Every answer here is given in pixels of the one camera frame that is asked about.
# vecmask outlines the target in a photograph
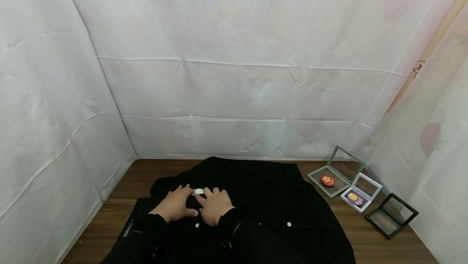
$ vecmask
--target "black sleeve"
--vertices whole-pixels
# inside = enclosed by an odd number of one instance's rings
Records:
[[[145,262],[153,256],[167,222],[160,215],[148,214],[107,254],[101,264]]]
[[[245,218],[237,209],[221,216],[218,233],[247,263],[305,264],[290,246],[258,222]]]

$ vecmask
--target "right hand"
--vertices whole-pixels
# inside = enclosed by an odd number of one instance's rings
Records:
[[[203,193],[206,199],[195,194],[195,199],[202,206],[200,213],[202,214],[203,221],[210,227],[216,227],[218,226],[219,218],[233,209],[234,206],[226,190],[220,192],[218,188],[214,188],[212,192],[210,189],[204,188]]]

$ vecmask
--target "wooden surface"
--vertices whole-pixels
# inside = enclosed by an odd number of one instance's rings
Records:
[[[109,252],[124,227],[138,197],[149,197],[149,188],[157,178],[177,175],[199,163],[199,160],[137,160],[96,214],[77,243],[65,257],[64,264],[99,263]],[[325,165],[325,162],[295,162],[302,176]],[[373,226],[338,196],[324,196],[350,240],[358,264],[431,264],[437,263],[410,227],[391,240],[386,240]],[[367,212],[384,198],[380,193]]]

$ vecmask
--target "red badge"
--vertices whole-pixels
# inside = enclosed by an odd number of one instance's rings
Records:
[[[329,175],[323,175],[320,177],[320,181],[327,187],[333,187],[335,185],[335,179]]]

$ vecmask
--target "left hand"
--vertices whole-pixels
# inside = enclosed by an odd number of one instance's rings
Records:
[[[174,192],[169,191],[166,198],[149,212],[149,214],[159,214],[167,223],[178,221],[184,217],[195,217],[198,215],[198,211],[195,209],[188,209],[185,206],[187,198],[192,194],[193,189],[190,188],[189,184],[183,188],[179,186]]]

